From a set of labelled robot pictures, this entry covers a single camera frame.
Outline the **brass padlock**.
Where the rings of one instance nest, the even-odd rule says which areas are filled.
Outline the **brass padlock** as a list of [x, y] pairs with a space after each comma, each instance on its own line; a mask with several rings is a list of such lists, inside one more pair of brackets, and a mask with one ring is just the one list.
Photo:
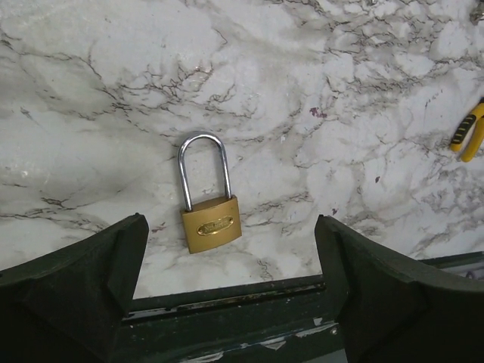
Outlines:
[[[222, 197], [194, 204], [189, 190], [185, 154], [188, 147], [200, 139], [212, 141], [219, 150], [225, 193]], [[232, 192], [228, 158], [222, 140], [211, 132], [193, 133], [178, 148], [177, 163], [185, 199], [185, 209], [181, 211], [181, 219], [189, 253], [195, 254], [215, 249], [241, 237], [239, 204]]]

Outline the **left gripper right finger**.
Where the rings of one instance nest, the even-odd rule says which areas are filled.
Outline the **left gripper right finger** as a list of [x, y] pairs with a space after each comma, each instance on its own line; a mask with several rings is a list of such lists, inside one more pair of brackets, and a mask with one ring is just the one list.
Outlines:
[[330, 216], [318, 257], [349, 362], [481, 362], [483, 282], [409, 258]]

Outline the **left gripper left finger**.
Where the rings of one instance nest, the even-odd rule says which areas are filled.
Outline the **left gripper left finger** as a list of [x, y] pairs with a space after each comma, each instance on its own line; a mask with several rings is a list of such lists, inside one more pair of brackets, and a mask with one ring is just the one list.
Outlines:
[[130, 311], [149, 227], [126, 217], [1, 272], [3, 362], [109, 362]]

